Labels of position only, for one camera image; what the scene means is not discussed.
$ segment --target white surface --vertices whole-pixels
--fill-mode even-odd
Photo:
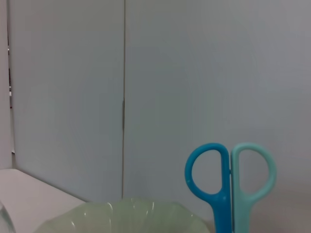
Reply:
[[[10,1],[17,166],[84,200],[121,198],[123,8]]]
[[[17,233],[33,233],[46,220],[84,203],[15,169],[0,170],[0,200]]]
[[[0,0],[0,168],[12,167],[6,3]]]
[[[265,146],[274,192],[252,212],[251,232],[310,232],[311,1],[127,0],[125,197],[176,200],[205,219],[208,204],[184,181],[189,154],[221,142]],[[264,161],[245,152],[254,191]],[[194,179],[217,192],[220,159],[200,158]]]

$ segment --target blue scissor handle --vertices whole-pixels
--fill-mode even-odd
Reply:
[[[208,194],[202,191],[192,178],[195,160],[209,150],[218,151],[222,161],[222,188],[216,194]],[[186,162],[185,178],[190,191],[211,205],[214,212],[216,233],[232,233],[229,154],[226,147],[218,143],[208,143],[195,149]]]

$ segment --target scissor handle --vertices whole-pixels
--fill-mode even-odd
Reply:
[[[202,191],[193,181],[192,168],[195,160],[204,152],[216,150],[220,153],[222,163],[222,188],[216,194]],[[209,203],[214,212],[216,233],[232,233],[230,201],[230,169],[227,149],[218,143],[209,143],[195,149],[186,162],[186,183],[190,191],[198,198]]]
[[[267,162],[269,177],[266,184],[254,194],[246,194],[240,188],[239,155],[243,150],[253,150],[259,153]],[[276,164],[270,153],[255,143],[241,143],[234,147],[231,152],[232,174],[232,206],[234,232],[249,232],[249,216],[253,205],[269,194],[276,183]]]

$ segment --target green bowl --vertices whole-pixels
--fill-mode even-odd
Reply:
[[[45,222],[35,233],[210,233],[178,203],[125,199],[85,203]]]

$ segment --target teal scissor handle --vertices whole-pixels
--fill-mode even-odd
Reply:
[[[246,194],[240,188],[239,155],[243,150],[253,150],[259,153],[267,162],[269,169],[268,181],[254,194]],[[249,233],[249,216],[253,205],[264,198],[276,183],[276,164],[270,153],[255,143],[241,143],[231,152],[231,180],[232,180],[232,208],[233,231],[235,233]]]

